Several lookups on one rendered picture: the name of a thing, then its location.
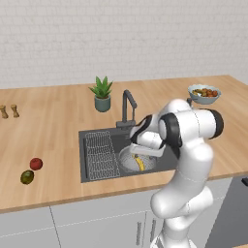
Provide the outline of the grey cupboard door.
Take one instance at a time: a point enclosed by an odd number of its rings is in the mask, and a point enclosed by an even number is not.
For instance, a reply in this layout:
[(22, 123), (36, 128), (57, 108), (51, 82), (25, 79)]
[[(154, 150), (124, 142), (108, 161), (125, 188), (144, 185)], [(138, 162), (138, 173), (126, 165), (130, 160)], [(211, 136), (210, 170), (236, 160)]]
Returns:
[(61, 248), (55, 227), (0, 232), (0, 248)]
[[(141, 248), (145, 212), (57, 226), (61, 248)], [(141, 222), (139, 246), (137, 222)]]
[(144, 229), (143, 229), (143, 241), (142, 248), (150, 248), (150, 231), (152, 226), (152, 220), (156, 220), (156, 229), (154, 238), (161, 232), (164, 220), (156, 217), (151, 210), (145, 212)]

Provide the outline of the green brown kiwi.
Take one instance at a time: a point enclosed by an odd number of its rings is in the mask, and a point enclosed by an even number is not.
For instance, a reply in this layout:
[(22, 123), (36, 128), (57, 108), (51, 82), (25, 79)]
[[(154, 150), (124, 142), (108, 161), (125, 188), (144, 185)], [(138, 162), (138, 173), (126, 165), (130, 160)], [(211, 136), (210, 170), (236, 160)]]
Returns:
[(32, 170), (26, 170), (21, 174), (20, 182), (22, 184), (28, 185), (34, 179), (34, 172)]

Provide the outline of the yellow banana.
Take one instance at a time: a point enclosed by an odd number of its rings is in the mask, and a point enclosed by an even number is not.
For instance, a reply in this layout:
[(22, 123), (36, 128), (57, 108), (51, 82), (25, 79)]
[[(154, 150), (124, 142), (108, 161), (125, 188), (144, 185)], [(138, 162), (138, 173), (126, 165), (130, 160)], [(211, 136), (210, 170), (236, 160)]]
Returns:
[(134, 159), (136, 160), (138, 166), (139, 166), (139, 170), (140, 171), (144, 171), (145, 170), (145, 165), (142, 161), (142, 159), (138, 156), (138, 154), (134, 155)]

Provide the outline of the white colander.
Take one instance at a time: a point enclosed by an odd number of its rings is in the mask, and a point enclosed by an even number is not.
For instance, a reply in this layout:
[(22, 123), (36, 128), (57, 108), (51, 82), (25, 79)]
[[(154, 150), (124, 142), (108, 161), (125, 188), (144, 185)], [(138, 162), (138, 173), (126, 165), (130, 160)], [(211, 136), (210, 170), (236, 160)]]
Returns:
[[(127, 172), (134, 172), (134, 171), (140, 171), (139, 166), (134, 159), (133, 153), (130, 152), (129, 146), (123, 148), (118, 156), (119, 164), (120, 167)], [(144, 165), (145, 165), (145, 170), (143, 171), (150, 171), (156, 168), (157, 165), (157, 158), (152, 157), (152, 156), (145, 156), (145, 155), (140, 155), (138, 156), (142, 159)]]

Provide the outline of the red apple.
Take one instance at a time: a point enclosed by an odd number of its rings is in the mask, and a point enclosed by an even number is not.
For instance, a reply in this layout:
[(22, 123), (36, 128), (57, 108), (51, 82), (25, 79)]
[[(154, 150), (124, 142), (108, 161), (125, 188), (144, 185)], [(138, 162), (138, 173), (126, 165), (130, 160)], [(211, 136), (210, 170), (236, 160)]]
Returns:
[(30, 169), (33, 171), (40, 170), (43, 166), (43, 161), (40, 158), (33, 158), (30, 161)]

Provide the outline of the green potted plant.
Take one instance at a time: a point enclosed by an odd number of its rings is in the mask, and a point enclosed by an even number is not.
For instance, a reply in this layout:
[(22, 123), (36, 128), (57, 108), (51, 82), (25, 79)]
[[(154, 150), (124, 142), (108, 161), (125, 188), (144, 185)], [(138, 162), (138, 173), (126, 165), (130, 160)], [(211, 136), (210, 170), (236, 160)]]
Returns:
[(95, 109), (99, 112), (106, 112), (110, 109), (110, 92), (112, 83), (109, 82), (107, 77), (100, 80), (96, 77), (96, 84), (90, 87), (90, 90), (94, 93)]

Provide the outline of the dark grey sink basin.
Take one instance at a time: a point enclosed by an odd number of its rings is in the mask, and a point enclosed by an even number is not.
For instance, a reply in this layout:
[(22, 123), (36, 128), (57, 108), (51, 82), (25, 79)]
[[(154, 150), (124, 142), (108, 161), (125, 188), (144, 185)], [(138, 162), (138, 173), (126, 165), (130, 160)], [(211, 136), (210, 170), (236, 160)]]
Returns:
[(133, 176), (133, 175), (146, 174), (146, 173), (152, 173), (158, 171), (171, 171), (174, 170), (177, 166), (179, 152), (173, 151), (169, 146), (167, 146), (165, 148), (163, 156), (157, 158), (157, 165), (155, 169), (146, 170), (146, 171), (134, 171), (134, 172), (124, 171), (120, 167), (118, 156), (123, 148), (131, 144), (131, 141), (129, 139), (129, 129), (121, 130), (118, 128), (109, 128), (109, 129), (100, 129), (100, 130), (79, 131), (78, 132), (79, 160), (80, 160), (80, 173), (81, 173), (82, 183), (91, 182), (91, 180), (89, 179), (87, 166), (86, 166), (86, 159), (85, 159), (85, 135), (87, 133), (96, 133), (96, 132), (104, 132), (104, 131), (109, 131), (110, 133), (113, 149), (119, 167), (119, 172), (120, 172), (119, 177)]

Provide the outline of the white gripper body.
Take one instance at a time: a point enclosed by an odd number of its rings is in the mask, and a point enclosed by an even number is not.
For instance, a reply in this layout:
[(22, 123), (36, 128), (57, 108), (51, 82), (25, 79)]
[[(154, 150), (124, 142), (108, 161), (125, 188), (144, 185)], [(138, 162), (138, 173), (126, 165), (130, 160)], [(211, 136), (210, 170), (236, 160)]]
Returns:
[(137, 144), (131, 144), (130, 145), (130, 152), (133, 154), (140, 154), (140, 155), (145, 155), (145, 156), (152, 156), (152, 157), (162, 157), (164, 150), (165, 150), (165, 146), (163, 146), (160, 149), (151, 149), (151, 148), (147, 148), (141, 145), (137, 145)]

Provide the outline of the grey drawer front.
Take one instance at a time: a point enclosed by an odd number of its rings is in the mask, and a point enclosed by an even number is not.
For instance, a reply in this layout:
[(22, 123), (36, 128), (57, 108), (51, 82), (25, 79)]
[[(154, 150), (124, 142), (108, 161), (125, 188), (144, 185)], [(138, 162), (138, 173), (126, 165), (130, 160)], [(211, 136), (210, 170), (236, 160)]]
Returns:
[(150, 200), (156, 190), (135, 192), (89, 201), (76, 201), (51, 208), (57, 226), (102, 220), (108, 217), (150, 210)]
[(52, 226), (53, 221), (48, 207), (0, 214), (0, 237)]

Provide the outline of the pale blue fruit bowl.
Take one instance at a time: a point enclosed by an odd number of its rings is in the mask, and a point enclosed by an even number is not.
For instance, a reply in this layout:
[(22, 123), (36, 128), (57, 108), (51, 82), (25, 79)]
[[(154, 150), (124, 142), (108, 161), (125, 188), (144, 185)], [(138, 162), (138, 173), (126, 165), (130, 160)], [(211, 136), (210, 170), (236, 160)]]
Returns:
[(191, 99), (201, 105), (213, 104), (220, 96), (221, 91), (210, 85), (194, 84), (188, 87)]

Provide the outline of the dark grey dishwasher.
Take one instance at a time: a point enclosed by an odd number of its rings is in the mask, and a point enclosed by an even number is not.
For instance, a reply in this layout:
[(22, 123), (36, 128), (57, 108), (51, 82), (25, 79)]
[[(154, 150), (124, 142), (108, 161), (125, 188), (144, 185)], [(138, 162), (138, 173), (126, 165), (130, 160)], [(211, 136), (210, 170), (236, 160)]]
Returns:
[(248, 175), (234, 177), (205, 248), (248, 244)]

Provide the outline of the dark grey sink faucet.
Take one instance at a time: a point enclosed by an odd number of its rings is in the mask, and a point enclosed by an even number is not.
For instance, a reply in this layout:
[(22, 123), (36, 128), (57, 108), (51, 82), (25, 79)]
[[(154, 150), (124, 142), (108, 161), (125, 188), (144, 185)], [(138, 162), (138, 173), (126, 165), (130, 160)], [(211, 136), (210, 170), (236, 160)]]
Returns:
[[(128, 120), (127, 119), (127, 103), (131, 104), (132, 107), (132, 119)], [(133, 98), (132, 93), (126, 89), (123, 92), (123, 98), (122, 98), (122, 120), (116, 122), (116, 127), (125, 129), (129, 127), (133, 127), (136, 125), (136, 120), (135, 120), (135, 109), (137, 108), (137, 103), (135, 99)]]

